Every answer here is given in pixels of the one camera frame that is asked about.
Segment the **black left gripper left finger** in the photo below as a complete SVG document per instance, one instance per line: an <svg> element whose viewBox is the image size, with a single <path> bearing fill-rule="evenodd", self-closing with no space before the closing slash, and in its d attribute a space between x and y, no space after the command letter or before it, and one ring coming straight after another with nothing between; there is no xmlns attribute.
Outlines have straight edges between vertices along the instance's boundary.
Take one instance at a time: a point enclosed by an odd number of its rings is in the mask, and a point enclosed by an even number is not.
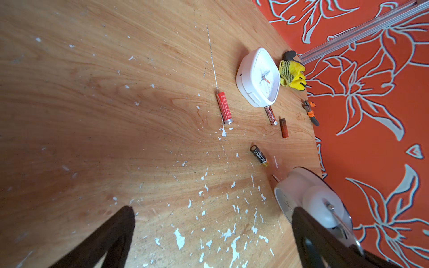
<svg viewBox="0 0 429 268"><path fill-rule="evenodd" d="M123 268L134 229L135 213L131 206L126 205L51 267L93 268L100 259L104 259L103 268Z"/></svg>

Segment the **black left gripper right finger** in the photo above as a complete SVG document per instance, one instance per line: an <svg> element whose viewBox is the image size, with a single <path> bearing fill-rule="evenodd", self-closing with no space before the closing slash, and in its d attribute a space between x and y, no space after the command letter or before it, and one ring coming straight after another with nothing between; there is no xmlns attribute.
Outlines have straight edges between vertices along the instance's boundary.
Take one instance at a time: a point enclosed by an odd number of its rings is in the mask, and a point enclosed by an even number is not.
<svg viewBox="0 0 429 268"><path fill-rule="evenodd" d="M293 234L304 268L396 268L397 265L356 246L346 247L303 208L293 212Z"/></svg>

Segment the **white round twin-bell alarm clock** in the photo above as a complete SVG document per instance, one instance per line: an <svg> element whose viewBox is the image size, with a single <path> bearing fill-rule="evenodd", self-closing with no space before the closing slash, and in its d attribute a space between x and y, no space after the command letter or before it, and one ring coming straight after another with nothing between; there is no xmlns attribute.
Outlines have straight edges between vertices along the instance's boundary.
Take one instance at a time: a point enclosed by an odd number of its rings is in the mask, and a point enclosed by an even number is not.
<svg viewBox="0 0 429 268"><path fill-rule="evenodd" d="M309 213L322 227L345 246L357 247L363 256L364 250L353 234L350 213L334 190L314 172L295 167L274 189L277 203L290 223L296 208Z"/></svg>

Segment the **white square alarm clock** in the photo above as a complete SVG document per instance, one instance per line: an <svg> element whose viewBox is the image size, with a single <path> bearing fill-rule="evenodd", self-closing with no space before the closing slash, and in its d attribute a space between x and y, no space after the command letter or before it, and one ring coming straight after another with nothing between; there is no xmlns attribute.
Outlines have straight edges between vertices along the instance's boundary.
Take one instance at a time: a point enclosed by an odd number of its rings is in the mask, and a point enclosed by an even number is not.
<svg viewBox="0 0 429 268"><path fill-rule="evenodd" d="M268 107L275 103L280 88L280 74L266 49L257 48L242 59L236 85L253 107Z"/></svg>

